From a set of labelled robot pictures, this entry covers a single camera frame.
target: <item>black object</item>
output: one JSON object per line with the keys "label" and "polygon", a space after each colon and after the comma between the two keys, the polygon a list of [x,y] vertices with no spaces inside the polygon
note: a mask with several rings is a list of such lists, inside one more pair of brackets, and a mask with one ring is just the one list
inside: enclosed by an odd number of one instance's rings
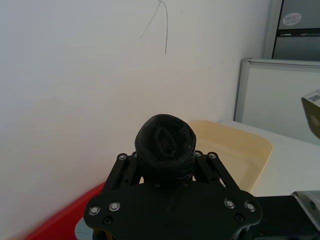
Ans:
{"label": "black object", "polygon": [[[171,128],[166,136],[175,136],[174,131]],[[84,221],[94,229],[93,239],[320,239],[316,227],[294,197],[256,198],[240,190],[215,152],[206,155],[192,151],[192,155],[185,155],[192,159],[195,181],[188,174],[185,175],[188,177],[176,177],[175,171],[169,178],[162,178],[155,166],[139,164],[147,161],[139,159],[140,156],[141,150],[129,156],[119,154],[101,194],[88,202]],[[150,169],[156,177],[149,174]],[[142,176],[147,178],[139,184]],[[114,202],[120,204],[116,211],[110,210]],[[98,214],[89,214],[93,206],[100,207]]]}
{"label": "black object", "polygon": [[151,117],[134,144],[145,180],[162,182],[192,176],[196,135],[181,119],[168,114]]}

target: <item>red object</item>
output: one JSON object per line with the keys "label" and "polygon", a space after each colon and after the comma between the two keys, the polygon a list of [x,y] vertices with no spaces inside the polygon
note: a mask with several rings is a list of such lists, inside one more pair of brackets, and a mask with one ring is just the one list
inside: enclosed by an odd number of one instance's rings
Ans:
{"label": "red object", "polygon": [[79,197],[30,233],[25,240],[76,240],[76,224],[83,217],[88,201],[99,194],[103,186],[104,183]]}

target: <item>black tape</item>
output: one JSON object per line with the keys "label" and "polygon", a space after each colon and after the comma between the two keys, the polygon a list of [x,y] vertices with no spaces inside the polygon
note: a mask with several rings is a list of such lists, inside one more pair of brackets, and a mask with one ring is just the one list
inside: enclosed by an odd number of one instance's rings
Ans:
{"label": "black tape", "polygon": [[168,114],[151,117],[140,129],[134,144],[145,181],[192,176],[196,135],[181,119]]}

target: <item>black metal part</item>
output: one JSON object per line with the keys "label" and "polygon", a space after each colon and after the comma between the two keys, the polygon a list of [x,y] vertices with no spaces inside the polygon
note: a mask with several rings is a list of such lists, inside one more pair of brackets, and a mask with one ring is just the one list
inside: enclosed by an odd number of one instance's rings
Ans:
{"label": "black metal part", "polygon": [[[256,198],[240,190],[214,152],[195,156],[196,181],[139,184],[137,158],[135,152],[119,154],[101,194],[87,204],[84,221],[94,229],[93,239],[320,240],[293,196]],[[227,207],[227,200],[234,206]],[[112,212],[109,204],[115,201],[121,208]],[[100,207],[97,215],[89,215],[92,206]]]}
{"label": "black metal part", "polygon": [[316,37],[319,34],[320,28],[279,29],[276,33],[279,37]]}
{"label": "black metal part", "polygon": [[297,200],[315,228],[320,231],[320,190],[295,191],[291,195]]}
{"label": "black metal part", "polygon": [[261,222],[250,231],[251,239],[319,240],[320,235],[293,196],[257,197],[263,211]]}
{"label": "black metal part", "polygon": [[[239,189],[214,154],[216,158],[195,157],[196,181],[143,184],[139,184],[137,158],[131,155],[121,160],[120,154],[102,193],[87,204],[85,223],[96,234],[105,232],[117,240],[237,240],[249,236],[249,228],[262,218],[259,202]],[[235,208],[226,207],[226,199]],[[112,212],[109,204],[114,201],[121,208]],[[247,202],[254,204],[254,212],[246,209]],[[97,215],[89,215],[92,206],[100,207]]]}

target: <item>cardboard box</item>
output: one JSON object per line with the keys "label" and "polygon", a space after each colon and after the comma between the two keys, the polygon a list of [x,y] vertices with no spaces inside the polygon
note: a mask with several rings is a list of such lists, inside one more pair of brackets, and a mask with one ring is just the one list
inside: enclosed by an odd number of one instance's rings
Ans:
{"label": "cardboard box", "polygon": [[309,128],[320,138],[320,89],[303,96],[301,100]]}

